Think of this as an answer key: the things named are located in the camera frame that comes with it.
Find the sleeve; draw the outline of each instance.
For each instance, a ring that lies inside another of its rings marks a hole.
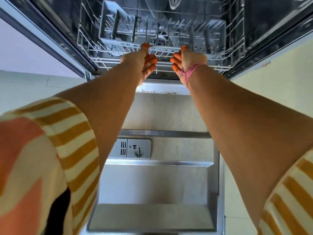
[[[95,134],[72,102],[51,97],[0,117],[1,234],[44,234],[51,206],[66,197],[64,234],[79,234],[99,177]]]
[[[313,150],[287,171],[266,201],[261,234],[313,234]]]

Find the metal wire rack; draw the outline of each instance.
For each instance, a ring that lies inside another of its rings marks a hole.
[[[139,0],[131,7],[82,0],[77,44],[98,68],[112,68],[121,55],[148,42],[150,54],[159,58],[156,72],[173,72],[169,59],[182,45],[204,53],[215,70],[228,71],[245,55],[244,0],[182,0],[180,5],[195,2],[203,11],[145,9]]]

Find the hand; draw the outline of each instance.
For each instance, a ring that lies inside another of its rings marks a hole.
[[[174,53],[170,59],[173,63],[172,68],[178,75],[182,84],[186,85],[186,76],[182,74],[182,71],[186,72],[192,65],[198,63],[207,64],[208,59],[202,53],[192,52],[186,46],[182,46],[178,53]]]
[[[143,43],[139,51],[123,55],[120,59],[121,63],[130,62],[142,72],[138,86],[155,70],[156,63],[158,62],[155,55],[148,54],[148,50],[149,44]]]

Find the round knob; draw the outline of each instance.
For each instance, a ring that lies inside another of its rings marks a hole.
[[[135,157],[141,158],[143,156],[143,150],[141,148],[135,149],[134,154]]]

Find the striped sleeve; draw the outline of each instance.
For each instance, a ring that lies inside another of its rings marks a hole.
[[[258,234],[313,234],[313,150],[287,171],[270,195]]]
[[[73,235],[89,219],[100,177],[95,134],[72,102],[51,97],[12,112],[36,122],[53,143],[71,191]]]

